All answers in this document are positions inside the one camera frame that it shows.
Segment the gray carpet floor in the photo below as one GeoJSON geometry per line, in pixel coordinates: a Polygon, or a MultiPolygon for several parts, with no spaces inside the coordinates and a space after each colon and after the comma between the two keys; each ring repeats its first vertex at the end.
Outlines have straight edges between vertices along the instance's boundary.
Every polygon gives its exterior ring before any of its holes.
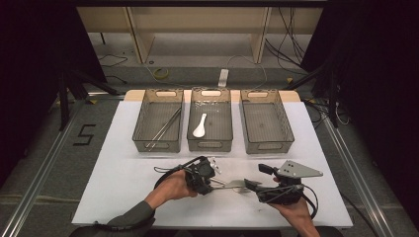
{"type": "MultiPolygon", "coordinates": [[[[216,86],[219,70],[220,68],[169,68],[169,78],[165,79],[165,84],[163,84],[154,81],[144,67],[104,68],[107,76],[118,76],[127,81],[127,84],[124,84],[116,78],[108,78],[108,84],[122,92],[131,89],[174,86],[167,83],[174,83],[179,87],[182,85],[185,89],[190,88],[191,85],[213,87],[216,86]]],[[[281,89],[287,85],[284,78],[287,78],[289,72],[282,69],[266,69],[266,73],[268,80],[265,82],[262,70],[232,68],[230,69],[227,87],[230,89],[254,88],[263,83],[260,88],[281,89]]],[[[312,82],[297,89],[302,99],[311,98],[311,87],[312,82]]],[[[86,88],[91,92],[100,91],[91,85],[86,85],[86,88]]],[[[95,101],[86,103],[78,114],[43,185],[39,199],[33,206],[19,236],[68,236],[76,228],[71,224],[72,216],[88,183],[119,102],[119,100],[110,98],[97,97],[92,99],[95,99],[95,101]],[[85,142],[87,139],[86,137],[78,137],[83,124],[95,124],[95,126],[85,129],[85,132],[94,134],[94,136],[90,145],[74,146],[74,143],[85,142]]],[[[317,111],[312,108],[307,108],[307,110],[312,120],[318,119],[317,111]]],[[[20,196],[25,193],[31,184],[58,135],[59,125],[59,107],[54,106],[49,114],[45,115],[44,122],[31,147],[29,147],[28,156],[20,161],[0,191],[0,229],[6,226],[14,208],[19,203],[20,196]]],[[[315,122],[313,126],[316,127],[315,131],[339,190],[361,210],[364,216],[369,218],[324,122],[315,122]]],[[[388,218],[395,236],[419,236],[418,231],[381,175],[379,167],[374,165],[362,137],[357,132],[356,125],[353,123],[341,124],[339,130],[343,134],[357,164],[362,169],[377,202],[388,218]]],[[[373,236],[372,231],[361,216],[346,201],[345,203],[353,219],[354,227],[342,230],[344,236],[373,236]]],[[[293,230],[284,230],[282,236],[294,237],[296,233],[293,230]]]]}

